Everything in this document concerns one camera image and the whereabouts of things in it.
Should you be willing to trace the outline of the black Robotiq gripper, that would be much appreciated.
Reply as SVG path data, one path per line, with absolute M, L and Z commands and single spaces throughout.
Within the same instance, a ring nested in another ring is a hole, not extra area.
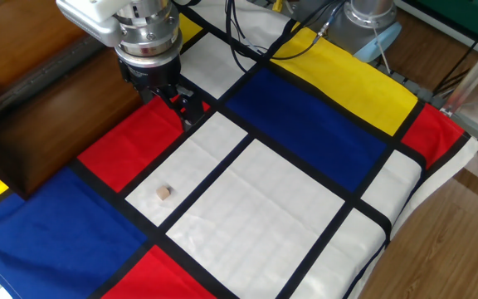
M 204 116 L 201 98 L 193 91 L 178 85 L 181 71 L 180 55 L 153 66 L 138 66 L 119 56 L 118 64 L 123 79 L 132 84 L 142 102 L 148 104 L 158 96 L 179 116 L 185 132 Z

